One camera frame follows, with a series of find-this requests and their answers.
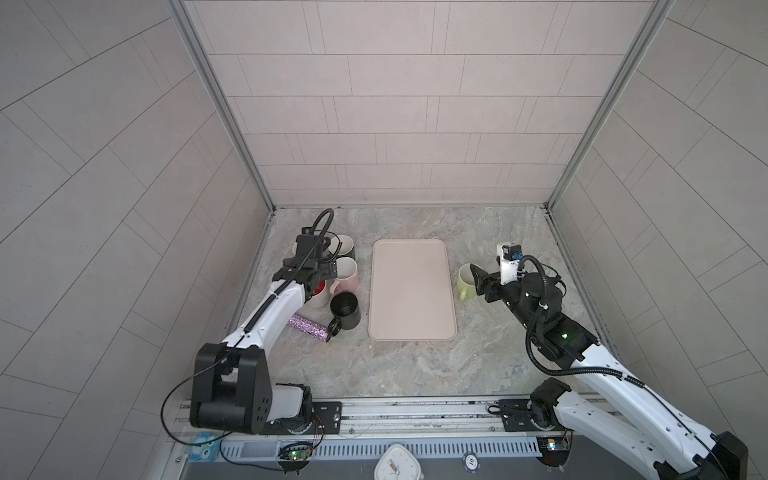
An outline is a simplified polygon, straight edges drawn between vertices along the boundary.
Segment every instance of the beige tray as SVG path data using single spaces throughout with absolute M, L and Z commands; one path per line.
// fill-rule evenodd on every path
M 380 341 L 456 337 L 453 283 L 442 240 L 373 244 L 368 334 Z

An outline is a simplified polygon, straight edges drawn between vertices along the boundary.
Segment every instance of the clock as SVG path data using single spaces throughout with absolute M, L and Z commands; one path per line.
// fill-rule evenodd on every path
M 375 480 L 420 480 L 424 478 L 422 466 L 408 449 L 400 444 L 392 445 L 376 464 Z

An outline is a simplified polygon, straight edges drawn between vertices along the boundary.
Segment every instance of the tile wall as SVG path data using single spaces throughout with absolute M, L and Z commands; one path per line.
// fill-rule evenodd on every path
M 0 2 L 0 478 L 139 478 L 267 211 L 161 0 Z
M 554 216 L 622 359 L 768 478 L 768 4 L 678 0 Z
M 649 2 L 185 2 L 279 205 L 540 204 Z

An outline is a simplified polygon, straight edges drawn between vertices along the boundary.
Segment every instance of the black mug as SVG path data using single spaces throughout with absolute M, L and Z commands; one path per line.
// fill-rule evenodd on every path
M 360 323 L 360 308 L 357 297 L 352 292 L 341 292 L 331 299 L 333 320 L 328 324 L 331 336 L 336 336 L 341 329 L 351 330 Z

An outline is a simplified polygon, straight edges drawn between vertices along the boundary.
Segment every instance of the glitter tumbler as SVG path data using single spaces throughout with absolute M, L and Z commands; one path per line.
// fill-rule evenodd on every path
M 301 330 L 307 335 L 311 335 L 315 338 L 321 339 L 323 342 L 327 342 L 331 339 L 331 334 L 328 329 L 319 323 L 315 323 L 310 319 L 304 318 L 301 315 L 294 315 L 288 320 L 288 325 L 297 330 Z

